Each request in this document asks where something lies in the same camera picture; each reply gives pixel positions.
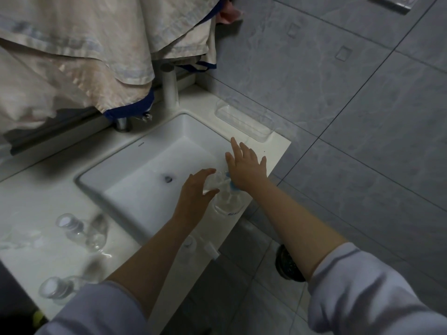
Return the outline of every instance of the hand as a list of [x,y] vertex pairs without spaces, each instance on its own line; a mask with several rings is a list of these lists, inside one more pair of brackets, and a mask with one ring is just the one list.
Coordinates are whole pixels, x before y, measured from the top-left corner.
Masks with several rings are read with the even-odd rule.
[[184,221],[191,230],[200,222],[205,214],[209,202],[219,192],[213,189],[203,194],[203,185],[208,175],[214,174],[215,169],[202,169],[186,180],[180,192],[180,197],[175,208],[173,219]]
[[242,142],[239,148],[234,137],[231,138],[231,147],[233,148],[234,157],[229,152],[225,153],[231,180],[240,190],[250,194],[255,185],[264,180],[268,181],[267,158],[263,156],[261,162],[258,163],[253,149],[249,149]]

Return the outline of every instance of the backsplash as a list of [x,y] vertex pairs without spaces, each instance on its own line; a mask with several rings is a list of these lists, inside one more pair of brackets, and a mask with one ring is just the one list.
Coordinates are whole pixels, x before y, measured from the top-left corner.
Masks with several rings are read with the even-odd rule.
[[[216,29],[218,68],[198,84],[291,140],[280,187],[447,315],[447,0],[406,15],[368,0],[234,4],[244,20]],[[272,233],[261,211],[250,221]]]

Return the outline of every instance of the pink cloth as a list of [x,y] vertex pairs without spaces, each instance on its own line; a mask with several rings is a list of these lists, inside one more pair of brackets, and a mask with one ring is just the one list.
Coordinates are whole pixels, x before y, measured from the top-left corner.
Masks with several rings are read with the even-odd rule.
[[216,23],[231,24],[240,19],[242,12],[234,8],[230,0],[226,0],[222,10],[216,15]]

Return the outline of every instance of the sink basin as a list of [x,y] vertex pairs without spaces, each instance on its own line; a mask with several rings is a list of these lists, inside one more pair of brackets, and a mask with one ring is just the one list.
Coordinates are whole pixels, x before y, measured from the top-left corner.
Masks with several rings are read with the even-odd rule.
[[225,170],[230,142],[181,114],[75,179],[143,244],[171,218],[182,185],[202,168]]

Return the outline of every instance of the person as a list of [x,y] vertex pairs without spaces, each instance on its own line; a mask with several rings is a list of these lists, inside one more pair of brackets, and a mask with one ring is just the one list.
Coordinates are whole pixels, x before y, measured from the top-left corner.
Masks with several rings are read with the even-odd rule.
[[[266,158],[231,139],[232,181],[265,211],[309,283],[308,323],[335,334],[447,334],[447,318],[425,306],[405,279],[361,251],[272,184]],[[37,333],[145,334],[146,323],[182,242],[217,194],[203,195],[215,169],[190,175],[172,218],[104,282],[86,285]]]

